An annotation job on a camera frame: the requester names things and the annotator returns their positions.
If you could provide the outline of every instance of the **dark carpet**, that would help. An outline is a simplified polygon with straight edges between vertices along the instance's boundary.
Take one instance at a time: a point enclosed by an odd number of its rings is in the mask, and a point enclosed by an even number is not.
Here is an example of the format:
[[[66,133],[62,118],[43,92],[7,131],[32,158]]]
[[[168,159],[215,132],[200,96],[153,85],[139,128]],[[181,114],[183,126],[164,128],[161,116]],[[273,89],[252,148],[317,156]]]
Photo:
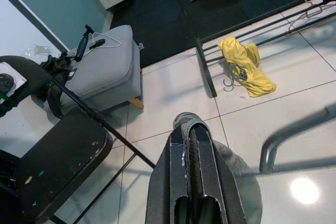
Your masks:
[[[203,42],[297,5],[303,0],[185,0]],[[177,0],[127,0],[114,11],[111,28],[131,25],[142,42],[141,67],[194,47]]]

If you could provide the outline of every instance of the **wooden ottoman leg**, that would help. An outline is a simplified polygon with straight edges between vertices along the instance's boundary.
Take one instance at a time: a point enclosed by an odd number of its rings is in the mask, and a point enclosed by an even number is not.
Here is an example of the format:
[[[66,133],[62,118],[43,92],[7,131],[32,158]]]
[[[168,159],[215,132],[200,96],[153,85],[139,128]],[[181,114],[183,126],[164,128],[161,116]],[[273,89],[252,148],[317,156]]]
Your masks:
[[[138,98],[132,98],[128,101],[139,109],[143,109],[145,107],[145,105],[143,105],[142,101],[140,101]]]

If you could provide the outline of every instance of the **gray ottoman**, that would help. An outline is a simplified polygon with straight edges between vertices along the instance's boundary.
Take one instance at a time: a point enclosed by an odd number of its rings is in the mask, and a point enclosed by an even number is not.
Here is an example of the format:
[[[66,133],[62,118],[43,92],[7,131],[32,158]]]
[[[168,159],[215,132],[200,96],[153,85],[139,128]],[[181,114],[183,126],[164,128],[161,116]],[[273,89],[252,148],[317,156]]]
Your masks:
[[[137,99],[141,95],[140,85],[140,50],[133,40],[130,26],[119,26],[104,34],[117,39],[121,46],[114,48],[96,48],[83,57],[80,62],[73,62],[77,69],[66,87],[80,96],[87,105],[98,111],[129,101],[138,108],[143,103]],[[105,36],[104,47],[117,43]],[[65,94],[61,96],[62,108],[69,108],[74,102]]]

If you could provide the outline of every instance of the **teal wall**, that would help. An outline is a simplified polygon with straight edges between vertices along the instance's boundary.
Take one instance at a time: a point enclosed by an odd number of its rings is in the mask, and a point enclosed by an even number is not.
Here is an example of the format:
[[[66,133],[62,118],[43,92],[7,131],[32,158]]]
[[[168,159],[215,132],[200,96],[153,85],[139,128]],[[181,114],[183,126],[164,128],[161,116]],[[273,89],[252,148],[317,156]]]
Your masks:
[[[22,0],[69,48],[77,47],[85,24],[101,31],[107,11],[99,0]]]

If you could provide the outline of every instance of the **yellow cloth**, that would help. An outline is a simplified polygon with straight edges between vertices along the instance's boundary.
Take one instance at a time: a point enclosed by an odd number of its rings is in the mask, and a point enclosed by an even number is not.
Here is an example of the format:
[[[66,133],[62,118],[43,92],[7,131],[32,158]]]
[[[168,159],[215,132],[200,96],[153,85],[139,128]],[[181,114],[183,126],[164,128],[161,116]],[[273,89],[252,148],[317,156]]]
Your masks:
[[[231,63],[232,66],[237,64],[245,69],[247,80],[238,79],[237,81],[247,88],[250,97],[259,97],[275,90],[277,86],[257,69],[260,56],[255,44],[250,43],[243,46],[234,37],[229,37],[219,42],[218,46],[222,49],[228,63]],[[233,74],[239,78],[240,69],[235,67]]]

